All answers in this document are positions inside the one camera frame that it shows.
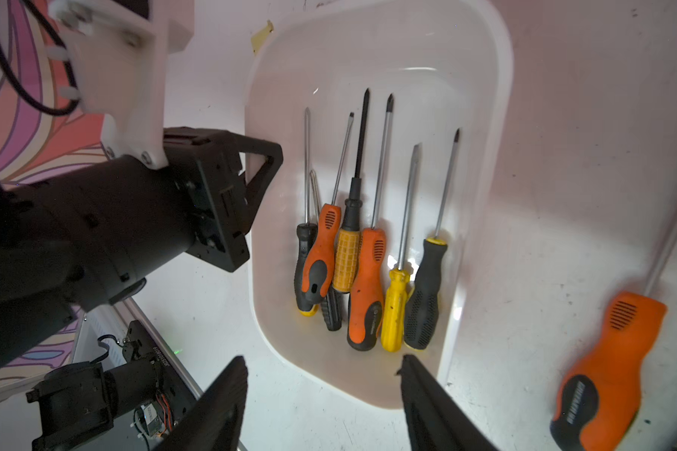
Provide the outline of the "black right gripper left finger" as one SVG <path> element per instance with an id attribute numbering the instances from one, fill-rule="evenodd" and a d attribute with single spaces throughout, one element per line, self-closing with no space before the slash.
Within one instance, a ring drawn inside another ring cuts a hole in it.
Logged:
<path id="1" fill-rule="evenodd" d="M 247 377 L 244 357 L 234 357 L 156 450 L 237 450 L 246 409 Z"/>

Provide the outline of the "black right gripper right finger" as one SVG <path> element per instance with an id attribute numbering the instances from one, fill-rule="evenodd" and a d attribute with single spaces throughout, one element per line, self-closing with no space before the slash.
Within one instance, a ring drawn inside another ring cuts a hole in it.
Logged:
<path id="1" fill-rule="evenodd" d="M 415 355 L 397 374 L 413 450 L 496 450 Z"/>

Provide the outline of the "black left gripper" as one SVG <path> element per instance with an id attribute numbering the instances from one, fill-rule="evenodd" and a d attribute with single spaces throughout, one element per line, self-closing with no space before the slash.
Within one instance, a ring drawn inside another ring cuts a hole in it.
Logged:
<path id="1" fill-rule="evenodd" d="M 165 131 L 168 164 L 122 156 L 11 192 L 11 299 L 90 310 L 130 296 L 182 253 L 227 272 L 283 163 L 278 143 L 227 131 Z M 248 181 L 241 157 L 263 156 Z"/>

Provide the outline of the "small black orange screwdriver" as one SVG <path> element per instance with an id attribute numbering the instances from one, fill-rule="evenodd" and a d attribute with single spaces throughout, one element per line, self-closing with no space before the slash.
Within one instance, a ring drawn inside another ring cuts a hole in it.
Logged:
<path id="1" fill-rule="evenodd" d="M 320 202 L 316 172 L 313 169 L 310 170 L 310 186 L 315 203 L 316 215 L 317 217 L 320 217 L 322 203 Z M 327 330 L 336 332 L 342 328 L 342 312 L 340 312 L 337 293 L 333 291 L 333 289 L 329 289 L 327 295 L 323 298 L 321 310 Z"/>

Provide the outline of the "orange phillips screwdriver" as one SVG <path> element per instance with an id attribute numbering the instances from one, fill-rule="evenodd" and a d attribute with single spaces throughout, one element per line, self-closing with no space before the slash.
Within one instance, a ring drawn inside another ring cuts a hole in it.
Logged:
<path id="1" fill-rule="evenodd" d="M 387 148 L 394 110 L 394 95 L 387 98 L 378 175 L 370 227 L 361 233 L 357 276 L 349 299 L 349 328 L 347 340 L 357 351 L 370 351 L 377 342 L 385 297 L 383 295 L 381 268 L 387 251 L 385 231 L 378 227 L 380 207 L 386 174 Z"/>

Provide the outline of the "orange flathead screwdriver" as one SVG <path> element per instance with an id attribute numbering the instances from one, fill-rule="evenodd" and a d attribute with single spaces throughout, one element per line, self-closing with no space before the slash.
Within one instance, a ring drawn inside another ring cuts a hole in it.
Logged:
<path id="1" fill-rule="evenodd" d="M 651 297 L 677 243 L 677 210 L 661 239 L 641 293 L 619 292 L 600 338 L 562 380 L 550 433 L 561 450 L 614 450 L 641 407 L 641 366 L 668 308 Z"/>

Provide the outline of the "white plastic storage box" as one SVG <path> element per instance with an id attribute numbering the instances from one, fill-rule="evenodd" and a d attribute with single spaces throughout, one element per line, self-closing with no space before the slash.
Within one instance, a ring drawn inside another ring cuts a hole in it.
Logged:
<path id="1" fill-rule="evenodd" d="M 284 160 L 251 229 L 249 299 L 272 351 L 304 374 L 370 406 L 402 405 L 402 355 L 356 351 L 345 331 L 297 309 L 295 229 L 304 167 L 324 201 L 362 171 L 361 223 L 387 233 L 382 274 L 415 271 L 439 230 L 443 259 L 436 333 L 417 355 L 445 381 L 481 233 L 513 82 L 513 50 L 487 1 L 333 1 L 283 20 L 246 89 L 246 132 L 280 144 Z"/>

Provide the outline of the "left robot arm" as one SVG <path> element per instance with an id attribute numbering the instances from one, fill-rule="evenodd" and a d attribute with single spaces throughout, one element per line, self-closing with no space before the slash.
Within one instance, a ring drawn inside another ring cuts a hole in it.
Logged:
<path id="1" fill-rule="evenodd" d="M 180 254 L 227 272 L 279 144 L 167 127 L 191 1 L 0 1 L 0 387 L 67 364 L 79 312 Z"/>

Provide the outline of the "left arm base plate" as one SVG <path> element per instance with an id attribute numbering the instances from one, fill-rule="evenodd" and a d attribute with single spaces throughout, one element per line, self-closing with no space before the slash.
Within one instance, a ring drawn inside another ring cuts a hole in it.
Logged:
<path id="1" fill-rule="evenodd" d="M 101 357 L 54 370 L 26 393 L 39 405 L 43 433 L 34 450 L 72 450 L 114 427 L 129 413 L 138 415 L 146 438 L 165 437 L 197 403 L 197 395 L 169 362 L 141 321 L 132 321 L 120 345 L 125 363 L 104 369 Z"/>

